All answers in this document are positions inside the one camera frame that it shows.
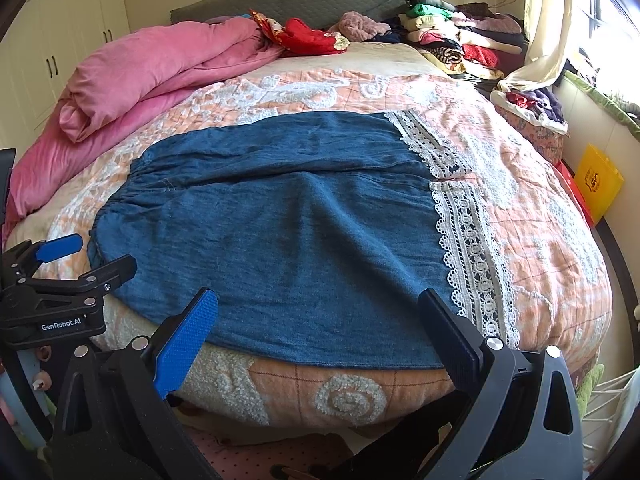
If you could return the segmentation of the mauve fuzzy garment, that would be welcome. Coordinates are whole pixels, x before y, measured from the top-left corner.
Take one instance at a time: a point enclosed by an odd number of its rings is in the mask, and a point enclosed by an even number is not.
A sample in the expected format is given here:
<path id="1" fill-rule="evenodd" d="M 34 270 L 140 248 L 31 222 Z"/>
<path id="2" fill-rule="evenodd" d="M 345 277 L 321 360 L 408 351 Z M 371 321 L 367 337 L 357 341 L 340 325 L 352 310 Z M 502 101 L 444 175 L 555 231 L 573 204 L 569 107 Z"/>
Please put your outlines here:
<path id="1" fill-rule="evenodd" d="M 341 34 L 350 42 L 365 42 L 376 36 L 384 36 L 390 31 L 390 25 L 377 22 L 367 15 L 356 11 L 345 12 L 340 19 L 332 25 L 328 32 Z"/>

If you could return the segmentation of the grey quilted headboard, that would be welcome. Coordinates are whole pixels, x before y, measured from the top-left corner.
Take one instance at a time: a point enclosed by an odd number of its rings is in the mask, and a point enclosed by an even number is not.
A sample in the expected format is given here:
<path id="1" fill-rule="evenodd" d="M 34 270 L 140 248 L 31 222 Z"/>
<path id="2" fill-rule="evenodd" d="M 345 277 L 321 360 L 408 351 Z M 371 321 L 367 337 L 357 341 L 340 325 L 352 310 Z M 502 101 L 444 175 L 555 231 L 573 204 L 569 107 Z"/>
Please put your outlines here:
<path id="1" fill-rule="evenodd" d="M 348 11 L 384 21 L 401 13 L 409 0 L 201 0 L 170 11 L 170 21 L 206 22 L 220 16 L 235 16 L 251 10 L 279 23 L 299 18 L 312 28 L 326 29 Z"/>

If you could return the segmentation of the cream curtain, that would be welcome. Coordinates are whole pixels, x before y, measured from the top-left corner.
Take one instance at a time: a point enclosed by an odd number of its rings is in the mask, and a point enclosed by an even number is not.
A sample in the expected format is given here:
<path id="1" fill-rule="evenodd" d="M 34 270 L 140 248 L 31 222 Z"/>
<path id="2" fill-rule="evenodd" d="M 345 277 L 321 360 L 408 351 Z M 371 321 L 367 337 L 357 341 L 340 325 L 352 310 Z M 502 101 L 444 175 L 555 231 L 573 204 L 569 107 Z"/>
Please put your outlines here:
<path id="1" fill-rule="evenodd" d="M 573 6 L 574 0 L 525 0 L 525 62 L 500 81 L 503 92 L 537 90 L 558 79 L 573 47 Z"/>

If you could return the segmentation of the window with dark frame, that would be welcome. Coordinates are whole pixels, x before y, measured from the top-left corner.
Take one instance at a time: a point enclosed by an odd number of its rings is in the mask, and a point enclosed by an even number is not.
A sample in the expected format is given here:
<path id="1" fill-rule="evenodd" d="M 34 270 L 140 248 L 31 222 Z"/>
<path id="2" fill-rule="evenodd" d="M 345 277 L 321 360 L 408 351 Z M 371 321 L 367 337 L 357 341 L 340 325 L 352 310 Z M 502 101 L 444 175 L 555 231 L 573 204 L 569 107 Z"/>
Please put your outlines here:
<path id="1" fill-rule="evenodd" d="M 570 58 L 579 77 L 620 108 L 639 114 L 639 31 L 614 0 L 574 0 Z"/>

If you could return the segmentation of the red embroidered garment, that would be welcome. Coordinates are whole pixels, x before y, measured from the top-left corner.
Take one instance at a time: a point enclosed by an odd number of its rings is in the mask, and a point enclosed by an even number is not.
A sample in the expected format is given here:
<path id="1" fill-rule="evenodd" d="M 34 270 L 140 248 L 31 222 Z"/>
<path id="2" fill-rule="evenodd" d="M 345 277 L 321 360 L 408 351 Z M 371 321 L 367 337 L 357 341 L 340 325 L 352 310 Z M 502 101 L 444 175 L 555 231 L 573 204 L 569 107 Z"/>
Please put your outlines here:
<path id="1" fill-rule="evenodd" d="M 250 10 L 250 16 L 264 36 L 290 55 L 334 55 L 349 47 L 349 40 L 339 32 L 311 28 L 299 18 L 290 18 L 281 25 L 274 18 L 254 10 Z"/>

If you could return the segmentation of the yellow paper bag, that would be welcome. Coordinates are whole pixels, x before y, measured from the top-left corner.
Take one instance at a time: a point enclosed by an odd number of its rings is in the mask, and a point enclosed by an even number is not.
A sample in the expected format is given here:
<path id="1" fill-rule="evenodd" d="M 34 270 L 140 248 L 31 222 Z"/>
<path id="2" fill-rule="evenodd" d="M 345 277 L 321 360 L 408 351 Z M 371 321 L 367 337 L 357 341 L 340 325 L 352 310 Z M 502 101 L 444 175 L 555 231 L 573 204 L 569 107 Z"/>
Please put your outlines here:
<path id="1" fill-rule="evenodd" d="M 574 181 L 589 210 L 592 223 L 598 224 L 612 206 L 625 179 L 611 159 L 589 143 L 575 172 Z"/>

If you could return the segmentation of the blue denim lace-trimmed pants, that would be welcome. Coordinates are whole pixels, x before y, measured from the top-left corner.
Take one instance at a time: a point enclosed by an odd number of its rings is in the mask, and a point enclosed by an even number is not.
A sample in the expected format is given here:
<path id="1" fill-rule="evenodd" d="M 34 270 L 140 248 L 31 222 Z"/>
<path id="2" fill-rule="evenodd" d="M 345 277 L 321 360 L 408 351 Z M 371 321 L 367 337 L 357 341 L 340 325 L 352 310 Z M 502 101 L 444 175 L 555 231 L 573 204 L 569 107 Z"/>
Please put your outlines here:
<path id="1" fill-rule="evenodd" d="M 152 322 L 213 289 L 215 346 L 297 365 L 426 370 L 418 298 L 520 340 L 472 162 L 413 110 L 307 112 L 151 145 L 96 214 L 88 259 L 138 265 Z"/>

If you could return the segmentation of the floral fabric storage box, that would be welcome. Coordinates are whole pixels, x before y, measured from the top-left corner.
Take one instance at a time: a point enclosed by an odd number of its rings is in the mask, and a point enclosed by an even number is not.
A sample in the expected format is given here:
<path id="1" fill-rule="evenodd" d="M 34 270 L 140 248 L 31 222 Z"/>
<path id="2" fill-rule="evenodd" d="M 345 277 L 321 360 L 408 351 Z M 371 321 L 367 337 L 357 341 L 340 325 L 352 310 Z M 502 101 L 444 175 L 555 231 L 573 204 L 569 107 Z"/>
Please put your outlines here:
<path id="1" fill-rule="evenodd" d="M 533 145 L 538 154 L 556 166 L 563 158 L 564 143 L 568 138 L 568 123 L 556 122 L 545 110 L 518 92 L 491 91 L 490 102 L 498 114 L 525 140 Z"/>

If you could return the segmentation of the pink folded duvet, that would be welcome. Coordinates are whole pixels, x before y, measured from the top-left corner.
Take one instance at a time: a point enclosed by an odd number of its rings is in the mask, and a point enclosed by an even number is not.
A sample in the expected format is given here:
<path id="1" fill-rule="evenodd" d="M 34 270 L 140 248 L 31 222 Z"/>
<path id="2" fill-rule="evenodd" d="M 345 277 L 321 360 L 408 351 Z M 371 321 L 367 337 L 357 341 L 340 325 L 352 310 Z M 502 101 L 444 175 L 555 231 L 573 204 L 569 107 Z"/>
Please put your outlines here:
<path id="1" fill-rule="evenodd" d="M 14 166 L 2 233 L 196 89 L 257 70 L 282 53 L 242 16 L 142 28 L 95 50 L 77 65 L 43 132 Z"/>

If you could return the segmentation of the pile of folded clothes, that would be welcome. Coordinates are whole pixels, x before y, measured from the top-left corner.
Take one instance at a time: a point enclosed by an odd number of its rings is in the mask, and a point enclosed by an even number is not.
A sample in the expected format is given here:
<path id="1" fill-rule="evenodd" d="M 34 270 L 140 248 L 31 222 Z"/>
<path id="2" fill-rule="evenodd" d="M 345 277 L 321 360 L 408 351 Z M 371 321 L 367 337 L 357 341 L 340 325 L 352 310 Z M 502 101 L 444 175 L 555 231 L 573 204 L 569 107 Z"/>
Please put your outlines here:
<path id="1" fill-rule="evenodd" d="M 402 40 L 451 78 L 495 84 L 524 65 L 523 23 L 486 2 L 409 0 L 396 22 Z"/>

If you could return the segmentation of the cream wardrobe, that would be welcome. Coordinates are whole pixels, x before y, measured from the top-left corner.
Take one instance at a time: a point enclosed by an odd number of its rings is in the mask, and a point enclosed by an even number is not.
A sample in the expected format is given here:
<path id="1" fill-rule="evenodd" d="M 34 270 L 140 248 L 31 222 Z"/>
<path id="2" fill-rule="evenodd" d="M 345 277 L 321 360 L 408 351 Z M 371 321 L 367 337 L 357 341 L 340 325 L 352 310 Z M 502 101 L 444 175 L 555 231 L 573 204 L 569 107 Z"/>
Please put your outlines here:
<path id="1" fill-rule="evenodd" d="M 26 0 L 1 40 L 1 146 L 22 156 L 76 66 L 129 32 L 125 0 Z"/>

